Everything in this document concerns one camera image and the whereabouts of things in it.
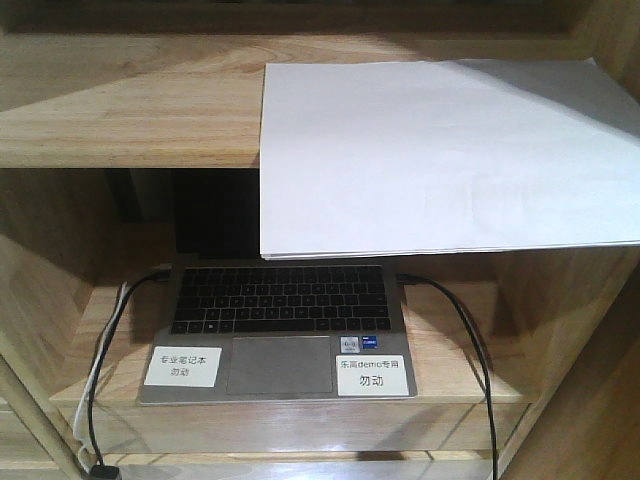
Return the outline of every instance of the label sticker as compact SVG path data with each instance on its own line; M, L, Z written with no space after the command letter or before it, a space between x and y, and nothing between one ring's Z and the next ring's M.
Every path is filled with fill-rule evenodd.
M362 348L365 350L378 348L378 337L376 335L364 335L362 337Z
M156 347L145 385L213 387L218 375L221 348Z
M360 353L358 337L340 337L340 353Z
M341 397L408 396L402 355L336 355Z

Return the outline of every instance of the white cable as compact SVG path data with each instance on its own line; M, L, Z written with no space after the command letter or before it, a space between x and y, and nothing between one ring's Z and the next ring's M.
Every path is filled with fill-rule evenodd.
M106 323L106 325L102 329L102 333L100 334L100 340L99 340L98 348L96 350L96 355L93 360L93 364L91 365L91 370L89 371L89 376L87 377L87 382L84 386L84 390L82 391L82 396L80 397L80 401L78 402L78 408L76 409L76 414L73 419L73 430L72 430L73 438L75 438L82 444L82 446L78 449L78 452L77 452L78 462L80 463L80 465L82 465L82 468L87 473L89 473L90 466L84 462L84 460L82 459L82 455L84 452L88 451L87 447L89 445L89 442L87 441L87 438L83 436L82 433L80 432L80 423L81 423L81 419L84 418L85 416L84 415L85 403L87 401L87 397L89 396L89 391L91 390L91 383L93 381L93 377L96 374L96 369L98 367L98 359L102 356L102 353L104 351L107 333L111 330L111 327L116 322L120 314L120 310L123 308L124 298L128 291L129 291L129 287L127 285L127 282L123 282L122 285L120 285L120 288L118 289L116 305L113 309L113 313L111 314L111 318L109 318L109 321Z

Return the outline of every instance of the black cable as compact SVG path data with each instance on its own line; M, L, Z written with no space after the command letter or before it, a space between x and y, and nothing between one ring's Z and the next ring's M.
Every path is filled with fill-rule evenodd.
M96 366L93 378L91 379L91 388L89 389L89 395L87 399L87 421L89 424L89 438L91 440L91 446L93 447L93 450L96 454L99 465L104 466L104 458L102 457L102 452L100 451L100 448L98 447L98 442L96 440L96 434L95 434L95 429L93 425L93 403L96 397L96 388L98 385L98 378L100 377L100 370L102 368L102 364L104 363L104 359L107 356L109 345L111 345L111 341L113 340L113 337L116 333L116 328L118 327L118 323L120 322L120 317L122 317L122 313L124 312L124 309L127 306L127 303L129 302L129 298L133 294L134 290L148 280L161 281L161 280L166 280L167 278L168 278L168 270L162 270L162 271L157 271L149 275L146 275L140 278L139 280L137 280L136 282L134 282L133 285L129 287L129 290L127 290L127 293L125 293L124 297L122 298L122 303L120 305L120 308L116 312L116 316L113 321L113 324L111 325L111 328L108 331L104 332L104 335L106 335L104 348L102 349L102 352L98 357L97 366Z
M451 302L451 304L458 312L462 323L464 324L467 333L469 334L469 338L471 339L471 343L473 344L473 348L476 351L476 355L478 356L478 360L480 361L480 366L482 367L482 373L484 376L484 395L487 401L487 415L489 417L489 432L491 435L491 459L492 459L492 478L493 480L498 479L498 442L496 439L496 425L493 415L493 402L491 400L491 378L489 377L489 367L488 367L488 355L484 351L483 343L481 342L481 335L476 331L476 328L473 322L469 319L466 310L462 306L462 303L458 300L458 298L447 289L445 286L436 282L435 280L431 280L425 277L418 277L415 275L405 275L400 274L397 275L397 280L402 285L417 285L420 283L424 283L427 285L431 285L432 287L438 289L442 292L447 299Z

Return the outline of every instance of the white paper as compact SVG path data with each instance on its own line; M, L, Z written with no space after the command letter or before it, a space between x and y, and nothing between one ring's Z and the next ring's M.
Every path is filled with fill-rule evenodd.
M408 396L402 355L336 355L341 397Z
M640 107L592 62L267 66L261 254L640 243Z
M213 387L218 374L221 348L156 347L149 363L145 385L169 387Z

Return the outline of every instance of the touchpad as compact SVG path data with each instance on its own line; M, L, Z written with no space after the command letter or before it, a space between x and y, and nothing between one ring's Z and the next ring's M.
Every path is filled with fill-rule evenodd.
M331 392L330 356L329 337L235 338L227 392Z

